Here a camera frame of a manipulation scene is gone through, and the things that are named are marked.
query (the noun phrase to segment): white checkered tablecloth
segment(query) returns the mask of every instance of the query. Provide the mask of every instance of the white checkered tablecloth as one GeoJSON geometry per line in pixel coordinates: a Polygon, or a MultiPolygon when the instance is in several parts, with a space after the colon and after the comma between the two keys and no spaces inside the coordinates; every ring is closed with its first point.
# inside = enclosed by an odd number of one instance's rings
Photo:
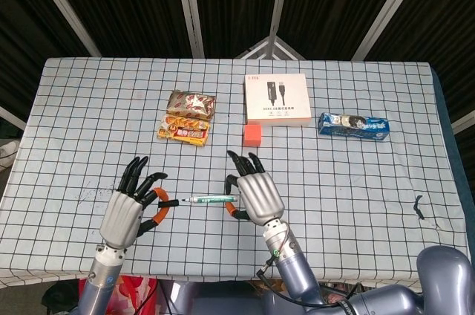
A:
{"type": "MultiPolygon", "coordinates": [[[[426,63],[49,59],[1,200],[1,284],[86,274],[111,190],[135,155],[150,156],[142,175],[168,173],[162,187],[186,198],[223,192],[236,173],[227,149],[261,158],[318,279],[417,288],[423,248],[467,253],[426,63]],[[271,73],[305,74],[315,117],[265,127],[260,148],[243,148],[244,75],[271,73]],[[205,147],[157,139],[174,89],[217,97],[205,147]],[[386,117],[390,136],[318,135],[324,111],[386,117]],[[413,210],[417,195],[425,219],[413,210]]],[[[145,217],[156,212],[154,203],[145,217]]],[[[221,205],[177,207],[129,249],[123,273],[251,279],[269,256],[262,232],[221,205]]]]}

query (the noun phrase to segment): robotic arm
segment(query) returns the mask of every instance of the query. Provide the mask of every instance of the robotic arm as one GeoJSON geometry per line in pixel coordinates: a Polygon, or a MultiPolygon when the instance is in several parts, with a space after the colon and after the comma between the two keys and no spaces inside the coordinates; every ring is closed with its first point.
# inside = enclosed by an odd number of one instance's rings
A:
{"type": "MultiPolygon", "coordinates": [[[[240,176],[228,175],[226,194],[238,187],[246,210],[237,210],[227,203],[229,214],[239,220],[250,220],[264,228],[263,237],[270,258],[256,273],[271,290],[265,272],[276,265],[289,296],[274,292],[272,303],[292,303],[292,314],[315,315],[473,315],[475,309],[475,277],[467,257],[458,250],[434,246],[423,250],[417,259],[419,278],[424,291],[418,295],[402,285],[383,288],[348,297],[336,304],[325,304],[317,279],[303,254],[290,226],[281,220],[284,203],[274,181],[265,172],[258,157],[249,153],[241,157],[228,151],[240,176]]],[[[104,244],[96,247],[96,257],[79,306],[71,314],[104,314],[120,274],[127,247],[136,237],[156,227],[166,216],[169,207],[178,206],[168,200],[165,191],[148,189],[153,182],[164,179],[161,172],[148,176],[137,188],[140,172],[148,161],[138,157],[125,169],[113,193],[101,225],[104,244]],[[142,222],[144,209],[160,198],[160,211],[142,222]]]]}
{"type": "Polygon", "coordinates": [[[236,218],[250,219],[264,227],[264,240],[271,258],[257,272],[269,289],[265,272],[273,263],[277,266],[290,298],[275,296],[304,307],[309,314],[338,315],[471,315],[475,310],[475,277],[467,257],[450,247],[434,246],[423,250],[417,259],[417,269],[424,294],[422,296],[402,285],[388,285],[352,296],[348,300],[327,305],[321,298],[318,282],[289,225],[281,220],[284,204],[277,188],[258,157],[249,158],[228,151],[240,177],[228,175],[226,193],[231,185],[239,188],[246,207],[238,214],[234,206],[226,205],[236,218]]]}

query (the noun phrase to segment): product box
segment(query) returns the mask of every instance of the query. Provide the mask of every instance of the product box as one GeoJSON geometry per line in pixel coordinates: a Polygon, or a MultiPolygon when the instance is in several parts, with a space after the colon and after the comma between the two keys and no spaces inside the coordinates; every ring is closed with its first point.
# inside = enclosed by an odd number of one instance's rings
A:
{"type": "Polygon", "coordinates": [[[310,123],[303,74],[246,75],[247,124],[302,126],[310,123]]]}
{"type": "Polygon", "coordinates": [[[318,133],[320,134],[383,140],[389,132],[389,122],[385,118],[322,113],[318,121],[318,133]]]}

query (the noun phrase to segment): white box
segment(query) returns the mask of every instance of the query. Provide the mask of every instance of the white box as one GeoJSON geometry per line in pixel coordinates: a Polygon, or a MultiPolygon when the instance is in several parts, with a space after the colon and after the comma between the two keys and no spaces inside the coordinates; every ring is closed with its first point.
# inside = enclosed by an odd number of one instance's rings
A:
{"type": "Polygon", "coordinates": [[[310,123],[312,114],[304,74],[246,75],[244,83],[247,124],[304,126],[310,123]]]}

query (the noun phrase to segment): usb cable image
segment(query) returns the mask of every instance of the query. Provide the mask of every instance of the usb cable image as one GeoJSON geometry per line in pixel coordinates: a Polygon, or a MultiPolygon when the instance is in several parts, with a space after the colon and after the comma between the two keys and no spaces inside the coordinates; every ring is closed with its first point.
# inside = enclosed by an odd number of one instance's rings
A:
{"type": "Polygon", "coordinates": [[[282,105],[285,105],[285,99],[284,99],[285,85],[283,82],[279,82],[279,92],[281,93],[281,96],[282,96],[282,105]]]}
{"type": "Polygon", "coordinates": [[[267,95],[272,105],[274,105],[275,100],[277,99],[277,91],[275,90],[275,82],[270,81],[267,83],[267,95]]]}

